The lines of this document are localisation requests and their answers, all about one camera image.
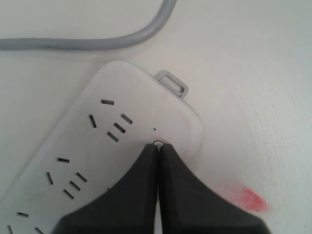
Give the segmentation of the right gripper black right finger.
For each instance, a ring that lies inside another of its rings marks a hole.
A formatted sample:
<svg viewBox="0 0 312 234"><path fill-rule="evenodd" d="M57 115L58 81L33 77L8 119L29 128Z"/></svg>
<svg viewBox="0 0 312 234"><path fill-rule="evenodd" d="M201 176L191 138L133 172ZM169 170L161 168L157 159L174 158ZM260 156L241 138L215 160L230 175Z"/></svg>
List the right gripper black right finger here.
<svg viewBox="0 0 312 234"><path fill-rule="evenodd" d="M269 234L265 222L202 183L173 145L158 156L158 194L164 234Z"/></svg>

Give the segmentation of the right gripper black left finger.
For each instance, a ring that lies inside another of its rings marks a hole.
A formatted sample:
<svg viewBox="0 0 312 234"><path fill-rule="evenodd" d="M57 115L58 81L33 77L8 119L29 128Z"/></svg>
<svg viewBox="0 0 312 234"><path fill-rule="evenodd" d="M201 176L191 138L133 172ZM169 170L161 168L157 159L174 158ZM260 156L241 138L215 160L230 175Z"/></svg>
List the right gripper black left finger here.
<svg viewBox="0 0 312 234"><path fill-rule="evenodd" d="M158 147L144 146L110 190L63 217L55 234L152 234L157 200Z"/></svg>

